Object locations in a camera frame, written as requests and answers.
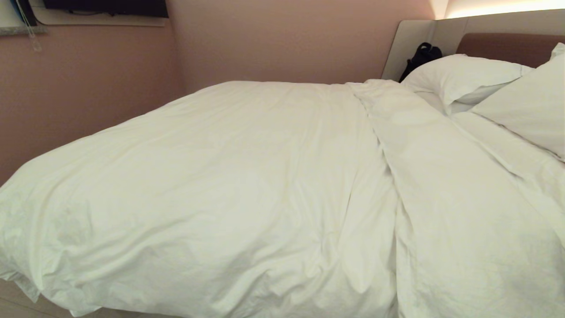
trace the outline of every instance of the pillowcase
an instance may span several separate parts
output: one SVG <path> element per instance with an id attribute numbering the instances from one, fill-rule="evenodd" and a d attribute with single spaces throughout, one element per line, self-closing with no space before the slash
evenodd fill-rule
<path id="1" fill-rule="evenodd" d="M 565 161 L 565 54 L 502 88 L 471 111 Z"/>
<path id="2" fill-rule="evenodd" d="M 557 43 L 557 46 L 553 51 L 551 51 L 551 59 L 556 58 L 557 56 L 565 53 L 565 44 Z"/>
<path id="3" fill-rule="evenodd" d="M 449 113 L 448 107 L 454 101 L 461 102 L 462 98 L 465 104 L 478 104 L 502 88 L 502 84 L 508 84 L 532 70 L 516 63 L 456 54 L 418 67 L 402 84 L 415 92 L 437 94 Z"/>
<path id="4" fill-rule="evenodd" d="M 484 101 L 490 95 L 498 92 L 499 89 L 508 85 L 509 83 L 502 83 L 493 86 L 481 86 L 472 93 L 469 93 L 463 97 L 457 99 L 458 102 L 469 105 L 477 105 L 478 103 Z"/>

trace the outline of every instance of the black bag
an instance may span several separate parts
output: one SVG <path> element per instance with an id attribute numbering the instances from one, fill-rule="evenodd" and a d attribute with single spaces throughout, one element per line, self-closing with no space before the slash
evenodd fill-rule
<path id="1" fill-rule="evenodd" d="M 420 44 L 418 50 L 416 50 L 416 54 L 414 54 L 414 57 L 408 60 L 408 66 L 406 66 L 404 73 L 400 77 L 400 81 L 403 81 L 408 74 L 410 74 L 418 66 L 442 57 L 444 56 L 441 53 L 440 48 L 437 46 L 432 46 L 430 43 L 426 42 Z"/>

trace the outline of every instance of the duvet cover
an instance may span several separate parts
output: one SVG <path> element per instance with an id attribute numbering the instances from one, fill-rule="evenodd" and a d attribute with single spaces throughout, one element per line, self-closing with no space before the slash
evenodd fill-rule
<path id="1" fill-rule="evenodd" d="M 16 172 L 0 278 L 75 316 L 564 317 L 564 167 L 501 129 L 392 81 L 216 85 Z"/>

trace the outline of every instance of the wall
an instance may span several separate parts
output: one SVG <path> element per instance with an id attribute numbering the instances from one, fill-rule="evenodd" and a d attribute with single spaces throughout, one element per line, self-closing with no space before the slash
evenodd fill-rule
<path id="1" fill-rule="evenodd" d="M 445 11 L 447 10 L 449 0 L 429 0 L 429 2 L 432 5 L 436 20 L 445 18 Z"/>
<path id="2" fill-rule="evenodd" d="M 565 8 L 565 0 L 449 0 L 445 17 Z"/>
<path id="3" fill-rule="evenodd" d="M 23 163 L 184 94 L 172 28 L 0 37 L 0 184 Z"/>
<path id="4" fill-rule="evenodd" d="M 229 80 L 379 78 L 398 23 L 433 19 L 422 0 L 171 0 L 186 89 Z"/>

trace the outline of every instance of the brown headboard panel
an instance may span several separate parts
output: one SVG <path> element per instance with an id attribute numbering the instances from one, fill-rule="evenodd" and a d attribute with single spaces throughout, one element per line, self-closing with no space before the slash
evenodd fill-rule
<path id="1" fill-rule="evenodd" d="M 468 33 L 461 39 L 457 53 L 538 67 L 549 61 L 559 42 L 565 43 L 565 36 Z"/>

